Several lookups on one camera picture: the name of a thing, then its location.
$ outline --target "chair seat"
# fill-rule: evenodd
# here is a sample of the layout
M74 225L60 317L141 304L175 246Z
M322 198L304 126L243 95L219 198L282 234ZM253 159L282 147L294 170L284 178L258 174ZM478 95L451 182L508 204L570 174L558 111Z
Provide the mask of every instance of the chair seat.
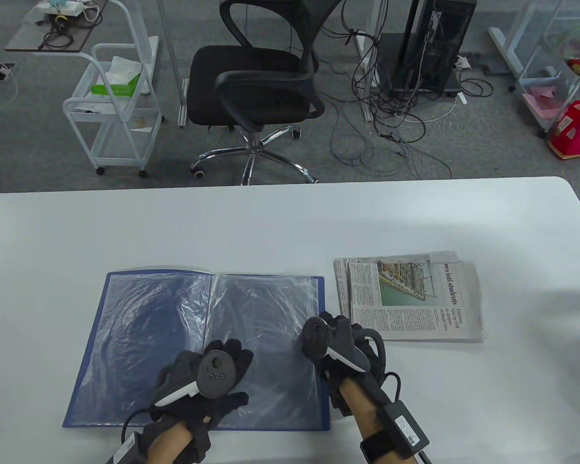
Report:
M235 125L215 91L217 76L226 71L287 71L299 69L299 58L285 51L246 46L212 45L193 56L187 94L189 119L202 126ZM303 121L309 101L296 92L267 87L245 87L235 98L257 126Z

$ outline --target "forearm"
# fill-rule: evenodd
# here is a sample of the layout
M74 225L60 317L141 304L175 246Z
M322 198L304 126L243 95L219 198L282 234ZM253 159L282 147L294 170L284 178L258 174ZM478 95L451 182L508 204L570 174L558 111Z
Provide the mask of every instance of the forearm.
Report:
M184 422L165 431L148 449L147 464L173 464L178 455L190 444L193 435Z
M366 439L382 430L382 425L376 417L376 411L378 408L372 400L370 400L369 396L365 394L359 384L350 378L346 378L343 384L339 387L339 391L344 397L346 404L348 404L350 411L352 411L352 415L357 422L359 432L361 432L363 439ZM375 462L375 464L400 463L416 464L417 461L414 457L404 460L400 458L395 451L391 451Z

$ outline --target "black glove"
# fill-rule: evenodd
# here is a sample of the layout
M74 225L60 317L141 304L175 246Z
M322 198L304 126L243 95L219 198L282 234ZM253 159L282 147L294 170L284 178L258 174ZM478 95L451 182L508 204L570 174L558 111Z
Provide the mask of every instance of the black glove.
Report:
M386 378L385 363L382 362L376 353L374 353L369 341L363 334L363 332L371 332L374 334L374 331L363 329L363 327L358 323L350 326L350 320L344 316L337 316L334 318L328 312L323 312L319 316L330 325L334 331L349 331L350 329L355 347L360 349L361 352L367 356L370 363L370 369L368 372L359 373L342 362L334 360L328 355L324 358L312 358L304 352L305 355L314 363L316 372L327 381L328 393L331 398L332 406L339 409L343 416L352 415L350 408L339 392L339 385L341 385L348 377L357 382L378 406L383 407L391 403L387 394L381 389L381 385Z
M217 427L224 416L241 406L246 406L249 401L249 396L244 391L213 399L204 398L198 393L194 396L182 396L164 406L155 406L155 403L160 398L166 397L168 392L193 384L200 358L214 349L225 351L233 358L236 368L234 386L236 386L245 376L253 360L253 353L248 349L242 349L241 342L235 338L230 338L225 344L221 340L214 340L204 349L203 354L181 351L176 356L175 362L164 367L159 374L157 389L150 407L150 416L155 422L147 426L148 434L145 427L143 435L154 439L160 431L169 429L176 422L184 421L193 435L193 441L176 458L176 464L201 462L210 448L208 431Z

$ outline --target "chair caster wheel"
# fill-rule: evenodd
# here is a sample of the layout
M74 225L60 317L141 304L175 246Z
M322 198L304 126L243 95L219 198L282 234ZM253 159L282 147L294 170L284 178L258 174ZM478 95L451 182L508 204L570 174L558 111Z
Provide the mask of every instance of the chair caster wheel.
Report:
M202 168L189 168L189 171L196 179L202 179L202 177L206 176L206 171Z

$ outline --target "clear plastic sleeve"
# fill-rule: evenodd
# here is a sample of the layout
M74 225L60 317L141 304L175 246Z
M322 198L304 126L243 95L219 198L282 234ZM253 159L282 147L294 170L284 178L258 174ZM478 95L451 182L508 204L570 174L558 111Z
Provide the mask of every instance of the clear plastic sleeve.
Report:
M122 425L149 406L160 369L180 350L234 337L254 353L237 385L250 400L219 428L327 429L327 397L297 344L305 320L323 310L321 278L110 274L63 426ZM146 422L140 415L132 423Z
M322 429L321 385L299 347L303 324L319 313L318 303L310 277L213 277L206 343L237 338L253 351L235 388L248 393L249 404L228 414L220 429Z

